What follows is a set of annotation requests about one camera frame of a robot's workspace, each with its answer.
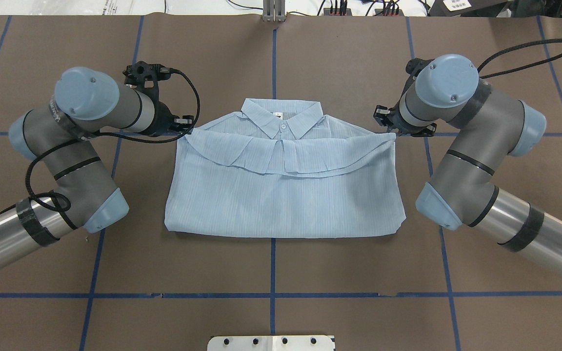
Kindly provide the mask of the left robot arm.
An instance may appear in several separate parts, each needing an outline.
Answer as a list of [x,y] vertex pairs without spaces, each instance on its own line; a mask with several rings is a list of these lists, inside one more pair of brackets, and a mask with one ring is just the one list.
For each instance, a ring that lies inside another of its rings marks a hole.
[[0,213],[0,269],[83,228],[98,233],[129,205],[92,146],[98,137],[147,144],[170,143],[194,129],[200,113],[177,116],[160,101],[159,82],[185,73],[143,61],[123,70],[125,80],[72,67],[62,73],[46,106],[18,118],[8,131],[11,146],[30,160],[27,196]]

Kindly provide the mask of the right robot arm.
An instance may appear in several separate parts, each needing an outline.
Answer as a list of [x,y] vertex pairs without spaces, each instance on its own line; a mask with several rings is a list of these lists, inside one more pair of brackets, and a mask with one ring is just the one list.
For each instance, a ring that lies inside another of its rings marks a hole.
[[562,220],[492,183],[504,158],[540,142],[544,115],[495,89],[459,54],[412,58],[393,107],[374,119],[388,131],[431,137],[442,120],[458,130],[415,202],[417,211],[454,231],[477,229],[502,248],[562,276]]

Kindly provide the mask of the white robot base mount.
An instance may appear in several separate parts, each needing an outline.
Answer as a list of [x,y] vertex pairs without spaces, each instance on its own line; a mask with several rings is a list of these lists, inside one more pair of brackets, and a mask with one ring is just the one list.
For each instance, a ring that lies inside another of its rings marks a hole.
[[212,337],[208,351],[335,351],[329,335],[250,335]]

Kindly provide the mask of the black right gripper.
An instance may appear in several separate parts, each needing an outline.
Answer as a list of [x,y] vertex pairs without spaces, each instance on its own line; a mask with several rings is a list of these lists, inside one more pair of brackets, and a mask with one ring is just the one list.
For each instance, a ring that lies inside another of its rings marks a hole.
[[405,94],[412,87],[420,71],[432,63],[433,60],[412,58],[405,67],[408,78],[404,83],[398,102],[393,107],[377,105],[373,118],[377,124],[384,127],[388,133],[394,130],[398,135],[412,137],[433,137],[437,128],[436,123],[423,121],[413,116],[405,102]]

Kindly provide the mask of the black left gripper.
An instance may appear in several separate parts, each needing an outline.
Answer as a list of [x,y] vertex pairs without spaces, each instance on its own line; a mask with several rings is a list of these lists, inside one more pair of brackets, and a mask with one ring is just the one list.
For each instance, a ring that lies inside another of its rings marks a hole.
[[177,116],[159,99],[159,82],[170,79],[174,74],[182,77],[196,94],[196,87],[183,71],[162,64],[138,61],[127,66],[122,74],[124,84],[138,94],[138,117],[125,131],[148,137],[171,135],[183,137],[191,134],[196,126],[196,116]]

